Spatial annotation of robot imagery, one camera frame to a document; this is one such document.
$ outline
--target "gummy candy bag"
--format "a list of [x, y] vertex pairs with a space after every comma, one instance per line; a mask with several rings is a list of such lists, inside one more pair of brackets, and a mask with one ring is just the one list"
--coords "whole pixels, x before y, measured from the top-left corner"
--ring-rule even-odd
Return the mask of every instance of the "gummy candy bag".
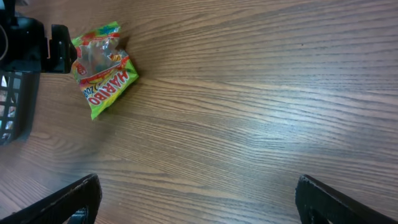
[[92, 30], [72, 40], [77, 59], [72, 73], [96, 118], [138, 78], [128, 54], [116, 50], [120, 27], [117, 22]]

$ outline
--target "black plastic basket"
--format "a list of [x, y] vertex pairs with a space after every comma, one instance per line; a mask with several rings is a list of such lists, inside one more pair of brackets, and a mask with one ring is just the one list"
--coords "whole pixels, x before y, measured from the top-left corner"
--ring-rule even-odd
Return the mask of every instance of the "black plastic basket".
[[16, 139], [26, 140], [29, 136], [39, 79], [40, 73], [1, 72], [0, 145]]

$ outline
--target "black plastic mount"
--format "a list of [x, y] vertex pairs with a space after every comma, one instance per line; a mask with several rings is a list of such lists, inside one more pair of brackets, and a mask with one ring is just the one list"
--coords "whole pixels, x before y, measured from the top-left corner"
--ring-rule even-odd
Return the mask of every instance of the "black plastic mount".
[[15, 0], [0, 9], [0, 69], [6, 72], [69, 73], [77, 58], [68, 28], [52, 25], [52, 38], [43, 23], [15, 16]]
[[309, 175], [298, 180], [295, 203], [303, 224], [398, 224]]
[[0, 224], [94, 224], [102, 198], [100, 180], [90, 174], [14, 213]]

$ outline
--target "table surface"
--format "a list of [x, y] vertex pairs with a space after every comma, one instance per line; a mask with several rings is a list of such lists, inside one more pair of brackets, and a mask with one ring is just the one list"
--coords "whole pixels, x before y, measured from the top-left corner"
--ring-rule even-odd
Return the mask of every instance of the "table surface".
[[118, 21], [140, 79], [99, 118], [42, 74], [0, 148], [0, 218], [89, 173], [97, 223], [298, 223], [309, 174], [398, 219], [396, 0], [33, 0], [71, 37]]

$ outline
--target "candy bag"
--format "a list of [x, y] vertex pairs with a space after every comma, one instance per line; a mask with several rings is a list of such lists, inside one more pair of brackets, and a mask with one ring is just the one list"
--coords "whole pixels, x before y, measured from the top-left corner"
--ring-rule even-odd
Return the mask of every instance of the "candy bag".
[[120, 27], [117, 22], [92, 30], [72, 40], [77, 59], [72, 73], [96, 118], [138, 78], [128, 54], [116, 50]]

